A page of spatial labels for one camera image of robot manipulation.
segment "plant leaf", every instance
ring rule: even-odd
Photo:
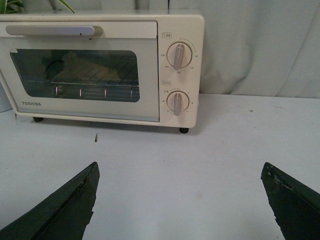
[[[9,6],[9,4],[6,5],[5,13],[15,11],[12,7]]]
[[[11,0],[11,1],[8,0],[7,7],[8,7],[8,5],[16,5],[16,6],[21,7],[21,8],[24,7],[24,4],[22,2],[15,1],[15,0]]]
[[[6,14],[16,14],[18,13],[16,10],[5,11]]]
[[[65,5],[71,12],[75,13],[75,11],[64,0],[59,0],[59,2]]]
[[[0,0],[0,14],[4,14],[7,8],[7,0]]]

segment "oven door handle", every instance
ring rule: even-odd
[[[103,33],[100,26],[23,26],[8,25],[5,28],[9,35],[23,36],[87,36],[94,37]]]

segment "wire rack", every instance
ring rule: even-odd
[[[51,80],[51,87],[56,98],[137,102],[140,99],[137,59],[123,56],[73,59]]]

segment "control knob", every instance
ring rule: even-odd
[[[182,91],[174,91],[168,96],[166,103],[174,115],[179,116],[189,106],[189,98]]]
[[[176,42],[169,47],[166,57],[173,68],[175,70],[179,70],[190,63],[192,59],[192,51],[187,44],[183,42]]]

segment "timer dial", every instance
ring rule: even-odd
[[[168,96],[166,103],[174,115],[179,116],[189,106],[189,98],[182,91],[174,91]]]

